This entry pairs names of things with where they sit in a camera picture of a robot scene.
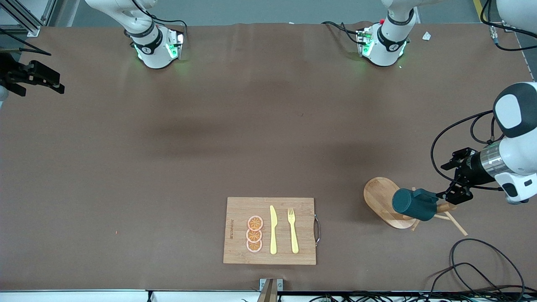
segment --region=fork handle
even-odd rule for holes
[[[294,254],[299,252],[299,242],[296,239],[295,224],[291,224],[291,248],[293,249]]]

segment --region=brown tabletop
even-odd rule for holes
[[[484,25],[417,25],[410,38],[398,63],[379,68],[324,25],[192,27],[186,60],[151,70],[122,28],[43,28],[31,42],[53,56],[21,61],[59,71],[66,93],[29,87],[0,111],[0,289],[248,290],[264,277],[287,290],[428,289],[461,233],[440,219],[390,228],[364,185],[384,176],[445,190],[429,160],[434,137],[531,78]],[[440,164],[482,148],[468,127],[439,142]],[[488,122],[477,128],[486,139]],[[535,285],[537,203],[474,194],[453,215]],[[223,264],[229,196],[314,197],[317,265]],[[518,282],[474,243],[456,259]],[[448,275],[437,289],[463,287]]]

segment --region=cutting board handle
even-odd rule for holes
[[[319,219],[317,218],[317,214],[314,214],[315,222],[317,225],[317,239],[315,240],[315,247],[319,244],[319,241],[321,240],[321,223],[319,222]]]

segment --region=yellow stripe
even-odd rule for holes
[[[474,6],[475,11],[477,12],[477,19],[481,20],[481,11],[483,10],[483,6],[481,5],[481,0],[474,0]]]

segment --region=wooden round base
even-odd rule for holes
[[[367,182],[364,188],[364,198],[367,205],[389,226],[401,229],[409,228],[416,220],[405,220],[405,216],[395,212],[391,205],[391,198],[397,190],[399,187],[393,181],[384,177],[376,177]]]

